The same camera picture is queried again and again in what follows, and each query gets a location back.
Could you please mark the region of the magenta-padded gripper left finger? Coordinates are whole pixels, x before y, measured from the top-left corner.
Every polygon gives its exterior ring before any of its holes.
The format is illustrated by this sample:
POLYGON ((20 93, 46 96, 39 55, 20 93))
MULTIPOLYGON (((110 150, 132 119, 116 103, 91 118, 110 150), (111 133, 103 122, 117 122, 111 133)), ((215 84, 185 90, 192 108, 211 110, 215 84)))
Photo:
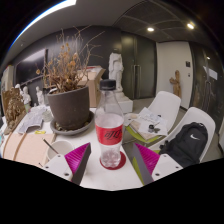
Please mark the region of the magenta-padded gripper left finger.
POLYGON ((66 155, 57 154, 43 166, 43 169, 79 185, 82 181, 90 154, 91 144, 86 143, 66 155))

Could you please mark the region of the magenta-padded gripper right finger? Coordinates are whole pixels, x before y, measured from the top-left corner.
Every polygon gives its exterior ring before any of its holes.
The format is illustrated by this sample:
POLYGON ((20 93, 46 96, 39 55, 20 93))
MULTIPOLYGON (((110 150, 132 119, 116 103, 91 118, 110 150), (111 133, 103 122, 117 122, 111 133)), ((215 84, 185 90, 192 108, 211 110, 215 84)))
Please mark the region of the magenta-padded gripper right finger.
POLYGON ((145 146, 134 143, 132 165, 143 185, 150 184, 182 169, 168 154, 159 155, 145 146))

